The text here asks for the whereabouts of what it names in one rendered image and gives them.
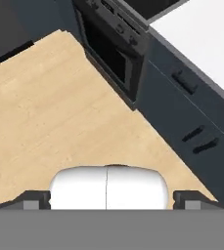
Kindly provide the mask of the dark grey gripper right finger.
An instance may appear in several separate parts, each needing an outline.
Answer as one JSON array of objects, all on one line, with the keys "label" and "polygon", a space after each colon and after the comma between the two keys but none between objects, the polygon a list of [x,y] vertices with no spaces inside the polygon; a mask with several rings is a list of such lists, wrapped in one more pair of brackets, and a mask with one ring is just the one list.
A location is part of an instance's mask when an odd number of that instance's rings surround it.
[{"label": "dark grey gripper right finger", "polygon": [[218,202],[212,201],[197,190],[175,190],[174,210],[213,210],[221,209]]}]

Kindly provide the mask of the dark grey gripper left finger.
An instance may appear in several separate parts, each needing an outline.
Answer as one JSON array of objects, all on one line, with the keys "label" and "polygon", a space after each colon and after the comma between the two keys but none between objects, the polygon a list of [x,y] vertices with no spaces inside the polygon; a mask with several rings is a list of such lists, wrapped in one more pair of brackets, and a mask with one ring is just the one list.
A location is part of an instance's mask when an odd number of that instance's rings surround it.
[{"label": "dark grey gripper left finger", "polygon": [[49,190],[26,190],[15,199],[0,203],[0,209],[50,210],[50,199]]}]

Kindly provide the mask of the dark blue cupboard door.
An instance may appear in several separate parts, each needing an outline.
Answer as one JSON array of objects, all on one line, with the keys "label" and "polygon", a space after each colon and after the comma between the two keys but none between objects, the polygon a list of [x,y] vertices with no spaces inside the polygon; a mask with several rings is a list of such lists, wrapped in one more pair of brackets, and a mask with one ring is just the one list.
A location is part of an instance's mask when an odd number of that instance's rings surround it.
[{"label": "dark blue cupboard door", "polygon": [[193,110],[198,110],[150,62],[147,63],[137,106],[138,110],[196,175],[191,167],[194,163],[191,153],[182,139],[189,127],[189,114]]},{"label": "dark blue cupboard door", "polygon": [[[189,127],[186,135],[203,125],[204,130],[194,138],[185,142],[186,147],[191,153],[191,164],[196,175],[213,194],[213,196],[224,204],[224,134],[218,130],[204,115],[199,111],[192,111],[189,114]],[[194,154],[193,149],[218,138],[216,147]]]}]

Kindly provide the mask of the white rounded object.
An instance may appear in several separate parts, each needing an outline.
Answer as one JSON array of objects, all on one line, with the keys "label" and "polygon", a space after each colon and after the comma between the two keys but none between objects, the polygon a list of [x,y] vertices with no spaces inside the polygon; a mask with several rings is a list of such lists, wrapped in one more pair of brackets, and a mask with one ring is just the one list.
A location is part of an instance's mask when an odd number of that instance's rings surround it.
[{"label": "white rounded object", "polygon": [[131,166],[68,168],[56,174],[50,192],[54,210],[159,210],[168,204],[162,175]]}]

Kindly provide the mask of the dark blue drawer front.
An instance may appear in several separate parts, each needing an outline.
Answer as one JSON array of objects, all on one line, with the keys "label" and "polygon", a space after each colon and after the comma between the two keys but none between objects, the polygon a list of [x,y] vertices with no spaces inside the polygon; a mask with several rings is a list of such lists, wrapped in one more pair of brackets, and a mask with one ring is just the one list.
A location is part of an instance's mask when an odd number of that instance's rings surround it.
[{"label": "dark blue drawer front", "polygon": [[[224,133],[224,90],[156,31],[151,30],[149,35],[151,37],[150,61]],[[196,81],[198,89],[193,95],[188,94],[172,79],[171,73],[175,70],[186,71]]]}]

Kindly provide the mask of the black oven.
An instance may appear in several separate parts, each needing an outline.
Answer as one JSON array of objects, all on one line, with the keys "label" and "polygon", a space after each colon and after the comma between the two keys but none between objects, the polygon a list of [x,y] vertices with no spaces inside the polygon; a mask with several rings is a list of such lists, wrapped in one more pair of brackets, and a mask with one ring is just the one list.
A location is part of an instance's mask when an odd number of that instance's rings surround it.
[{"label": "black oven", "polygon": [[86,57],[134,110],[147,30],[122,0],[72,0]]}]

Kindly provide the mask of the dark blue cupboard run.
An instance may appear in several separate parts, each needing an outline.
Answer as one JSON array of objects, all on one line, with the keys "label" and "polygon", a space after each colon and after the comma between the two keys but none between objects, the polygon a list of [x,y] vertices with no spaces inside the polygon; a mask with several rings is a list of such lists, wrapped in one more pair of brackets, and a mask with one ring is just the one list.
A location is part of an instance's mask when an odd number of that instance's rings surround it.
[{"label": "dark blue cupboard run", "polygon": [[0,0],[0,63],[58,29],[80,41],[72,0]]}]

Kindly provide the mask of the black hob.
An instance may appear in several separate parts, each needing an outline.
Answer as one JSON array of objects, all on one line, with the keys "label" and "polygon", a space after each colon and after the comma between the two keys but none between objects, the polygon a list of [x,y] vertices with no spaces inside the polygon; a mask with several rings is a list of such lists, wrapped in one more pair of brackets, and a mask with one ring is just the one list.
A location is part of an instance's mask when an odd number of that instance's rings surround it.
[{"label": "black hob", "polygon": [[145,21],[164,12],[173,10],[186,3],[188,0],[116,0],[117,3],[126,8],[137,17]]}]

